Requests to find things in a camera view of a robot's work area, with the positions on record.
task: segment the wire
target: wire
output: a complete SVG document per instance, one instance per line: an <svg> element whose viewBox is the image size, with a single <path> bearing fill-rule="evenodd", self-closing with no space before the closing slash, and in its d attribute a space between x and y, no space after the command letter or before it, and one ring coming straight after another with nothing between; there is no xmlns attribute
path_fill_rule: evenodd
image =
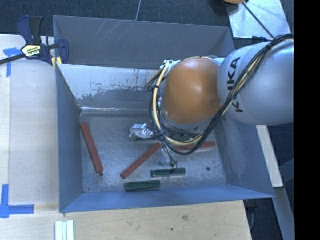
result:
<svg viewBox="0 0 320 240"><path fill-rule="evenodd" d="M248 10L248 12L255 18L255 20L263 27L263 29L270 35L270 37L275 38L270 31L266 28L265 25L257 18L257 16L249 9L249 7L246 5L246 2L243 3L243 6Z"/></svg>
<svg viewBox="0 0 320 240"><path fill-rule="evenodd" d="M138 11L136 12L135 21L138 20L139 12L140 12L141 0L139 0Z"/></svg>

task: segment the black carpet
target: black carpet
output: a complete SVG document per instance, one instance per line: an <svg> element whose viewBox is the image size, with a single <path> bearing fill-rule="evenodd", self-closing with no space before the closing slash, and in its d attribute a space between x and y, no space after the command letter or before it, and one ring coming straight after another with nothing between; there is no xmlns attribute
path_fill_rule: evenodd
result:
<svg viewBox="0 0 320 240"><path fill-rule="evenodd" d="M53 16L75 16L146 22L163 22L229 27L227 8L220 0L0 0L0 34L18 34L17 20L23 16L42 16L40 34L54 36ZM280 0L288 25L294 34L295 0ZM251 40L234 40L236 49L251 45ZM269 133L279 166L294 158L293 124L270 126ZM294 180L286 190L295 212ZM253 240L282 240L271 199L257 200Z"/></svg>

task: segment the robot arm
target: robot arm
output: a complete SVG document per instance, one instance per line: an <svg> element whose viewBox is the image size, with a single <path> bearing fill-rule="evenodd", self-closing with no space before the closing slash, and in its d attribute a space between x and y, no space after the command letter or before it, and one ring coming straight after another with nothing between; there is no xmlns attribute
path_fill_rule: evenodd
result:
<svg viewBox="0 0 320 240"><path fill-rule="evenodd" d="M168 61L148 84L155 136L174 152L189 155L227 112L245 124L292 123L293 69L292 34L236 50L225 59ZM193 148L186 151L173 148L190 144Z"/></svg>

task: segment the bin floor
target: bin floor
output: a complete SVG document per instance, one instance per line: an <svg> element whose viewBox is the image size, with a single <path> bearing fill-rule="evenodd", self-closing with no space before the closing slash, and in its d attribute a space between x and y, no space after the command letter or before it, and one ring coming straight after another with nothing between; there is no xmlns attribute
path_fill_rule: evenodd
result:
<svg viewBox="0 0 320 240"><path fill-rule="evenodd" d="M81 156L83 191L85 193L125 191L127 182L150 181L152 170L170 169L170 157L164 149L157 151L126 179L121 174L156 140L133 141L130 128L134 124L150 124L148 111L108 111L82 112L81 123L89 125L91 135L100 156L103 176L96 173L85 139L81 135ZM212 132L207 141L216 141ZM161 188L204 187L226 184L218 146L199 149L190 155L170 152L179 168L185 168L185 176L155 178L160 180Z"/></svg>

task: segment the red stick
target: red stick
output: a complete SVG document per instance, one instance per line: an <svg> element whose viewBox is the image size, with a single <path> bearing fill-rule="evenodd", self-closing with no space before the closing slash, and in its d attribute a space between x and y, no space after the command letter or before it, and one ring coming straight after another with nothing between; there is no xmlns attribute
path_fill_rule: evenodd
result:
<svg viewBox="0 0 320 240"><path fill-rule="evenodd" d="M136 169L139 168L145 161L147 161L154 153L156 153L162 145L160 143L154 144L151 148L148 149L142 156L140 156L128 169L126 169L121 177L125 180L128 178Z"/></svg>
<svg viewBox="0 0 320 240"><path fill-rule="evenodd" d="M86 122L80 124L84 140L86 142L86 146L88 147L91 160L93 162L94 169L97 174L102 173L104 171L104 167L102 166L100 157L98 155L98 151L94 142L94 139L92 138L89 126Z"/></svg>

